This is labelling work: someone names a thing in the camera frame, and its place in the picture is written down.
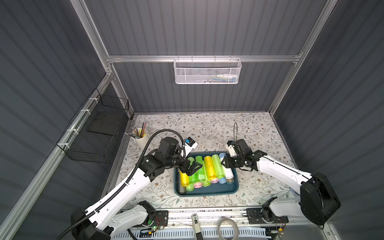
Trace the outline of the light green trash bag roll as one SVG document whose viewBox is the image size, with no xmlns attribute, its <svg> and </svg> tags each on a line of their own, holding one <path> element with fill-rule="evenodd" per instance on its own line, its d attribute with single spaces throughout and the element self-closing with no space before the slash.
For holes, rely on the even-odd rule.
<svg viewBox="0 0 384 240">
<path fill-rule="evenodd" d="M 217 155 L 217 154 L 212 155 L 212 162 L 214 165 L 214 170 L 215 170 L 217 178 L 218 179 L 225 178 L 225 172 L 223 170 L 223 166 L 221 164 L 221 160 L 220 160 L 219 155 Z"/>
</svg>

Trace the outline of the pale green trash bag roll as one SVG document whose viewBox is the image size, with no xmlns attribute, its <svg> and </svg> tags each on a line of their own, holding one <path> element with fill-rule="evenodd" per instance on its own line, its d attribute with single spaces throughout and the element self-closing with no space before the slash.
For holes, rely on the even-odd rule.
<svg viewBox="0 0 384 240">
<path fill-rule="evenodd" d="M 211 185 L 211 181 L 208 179 L 208 180 L 206 180 L 206 181 L 204 181 L 204 182 L 202 182 L 202 186 L 203 187 L 208 187 L 208 186 L 210 186 Z"/>
</svg>

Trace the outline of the dark green trash bag roll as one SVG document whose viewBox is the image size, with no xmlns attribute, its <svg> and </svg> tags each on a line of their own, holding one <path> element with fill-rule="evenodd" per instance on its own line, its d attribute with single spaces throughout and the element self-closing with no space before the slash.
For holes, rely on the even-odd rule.
<svg viewBox="0 0 384 240">
<path fill-rule="evenodd" d="M 205 176 L 205 172 L 204 172 L 203 157 L 202 156 L 196 156 L 195 160 L 196 160 L 197 163 L 202 165 L 202 167 L 199 170 L 197 170 L 196 175 L 197 175 L 197 178 L 198 178 L 198 182 L 203 183 L 203 182 L 206 181 L 206 176 Z"/>
</svg>

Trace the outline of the pink trash bag roll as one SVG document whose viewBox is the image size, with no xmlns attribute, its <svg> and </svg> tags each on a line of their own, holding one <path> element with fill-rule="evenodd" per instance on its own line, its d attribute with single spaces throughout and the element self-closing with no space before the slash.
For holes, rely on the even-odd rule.
<svg viewBox="0 0 384 240">
<path fill-rule="evenodd" d="M 214 178 L 214 179 L 211 180 L 211 183 L 212 183 L 212 184 L 215 184 L 215 183 L 218 183 L 218 182 L 219 182 L 219 179 L 218 179 L 218 178 Z"/>
<path fill-rule="evenodd" d="M 197 182 L 197 183 L 194 184 L 194 188 L 195 188 L 195 189 L 201 188 L 202 186 L 203 186 L 203 185 L 202 185 L 201 182 Z"/>
</svg>

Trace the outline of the grey trash bag roll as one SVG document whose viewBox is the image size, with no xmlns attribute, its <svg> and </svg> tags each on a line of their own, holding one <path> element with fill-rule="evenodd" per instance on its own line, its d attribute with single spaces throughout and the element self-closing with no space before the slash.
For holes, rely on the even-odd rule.
<svg viewBox="0 0 384 240">
<path fill-rule="evenodd" d="M 186 194 L 186 187 L 178 186 L 178 193 L 180 195 L 185 195 Z"/>
</svg>

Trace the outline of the bright green trash bag roll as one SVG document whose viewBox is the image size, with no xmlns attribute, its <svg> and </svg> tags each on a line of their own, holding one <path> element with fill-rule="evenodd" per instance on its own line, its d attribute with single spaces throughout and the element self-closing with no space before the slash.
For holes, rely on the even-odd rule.
<svg viewBox="0 0 384 240">
<path fill-rule="evenodd" d="M 192 163 L 195 161 L 193 157 L 188 157 L 188 160 L 190 162 L 190 165 L 192 166 Z M 189 182 L 190 184 L 194 185 L 195 183 L 198 182 L 198 177 L 196 174 L 193 174 L 192 176 L 189 176 Z"/>
</svg>

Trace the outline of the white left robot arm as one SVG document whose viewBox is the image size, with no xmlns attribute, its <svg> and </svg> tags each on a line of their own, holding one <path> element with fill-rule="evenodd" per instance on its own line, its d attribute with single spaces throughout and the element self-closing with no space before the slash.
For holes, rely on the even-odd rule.
<svg viewBox="0 0 384 240">
<path fill-rule="evenodd" d="M 147 155 L 150 142 L 160 133 L 162 131 L 157 131 L 149 138 L 133 170 L 113 190 L 84 212 L 73 212 L 71 226 L 57 237 L 59 240 L 68 233 L 77 240 L 109 240 L 118 230 L 142 224 L 151 213 L 150 204 L 142 202 L 134 209 L 134 213 L 122 220 L 117 219 L 118 211 L 166 169 L 177 168 L 183 174 L 192 176 L 203 168 L 202 164 L 187 159 L 195 141 L 191 138 L 183 139 L 174 130 L 170 130 L 170 133 L 175 134 L 176 139 L 163 138 L 154 154 Z"/>
</svg>

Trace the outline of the white blue trash bag roll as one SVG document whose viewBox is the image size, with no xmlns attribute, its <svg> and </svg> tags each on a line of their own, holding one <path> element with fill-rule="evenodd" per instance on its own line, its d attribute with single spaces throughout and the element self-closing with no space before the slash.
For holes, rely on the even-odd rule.
<svg viewBox="0 0 384 240">
<path fill-rule="evenodd" d="M 225 178 L 227 180 L 232 180 L 234 178 L 234 174 L 233 174 L 232 169 L 226 168 L 224 166 L 225 160 L 227 159 L 227 154 L 226 153 L 220 153 L 219 154 L 219 158 L 220 158 L 220 161 L 221 161 L 221 166 L 222 166 L 222 168 L 224 170 L 224 173 L 225 173 Z"/>
</svg>

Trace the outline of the yellow trash bag roll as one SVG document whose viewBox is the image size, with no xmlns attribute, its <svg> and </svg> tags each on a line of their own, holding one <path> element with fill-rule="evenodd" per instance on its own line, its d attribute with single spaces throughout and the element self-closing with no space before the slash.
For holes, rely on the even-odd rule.
<svg viewBox="0 0 384 240">
<path fill-rule="evenodd" d="M 190 185 L 189 176 L 185 173 L 182 173 L 179 170 L 179 176 L 180 176 L 180 183 L 182 187 L 187 187 Z"/>
<path fill-rule="evenodd" d="M 210 181 L 214 180 L 216 176 L 215 168 L 213 165 L 213 160 L 211 156 L 205 156 L 204 157 L 204 164 L 205 164 L 205 169 L 208 174 L 208 178 Z"/>
</svg>

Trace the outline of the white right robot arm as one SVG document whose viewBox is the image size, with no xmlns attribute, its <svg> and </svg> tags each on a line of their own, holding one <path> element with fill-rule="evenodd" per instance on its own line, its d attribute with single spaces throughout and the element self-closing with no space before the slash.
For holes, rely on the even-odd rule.
<svg viewBox="0 0 384 240">
<path fill-rule="evenodd" d="M 282 217 L 305 217 L 311 223 L 322 226 L 341 207 L 329 179 L 322 173 L 311 174 L 285 165 L 267 153 L 252 151 L 243 139 L 228 141 L 229 156 L 222 160 L 225 168 L 257 171 L 274 177 L 290 187 L 294 198 L 271 197 L 262 204 L 259 217 L 273 223 Z"/>
</svg>

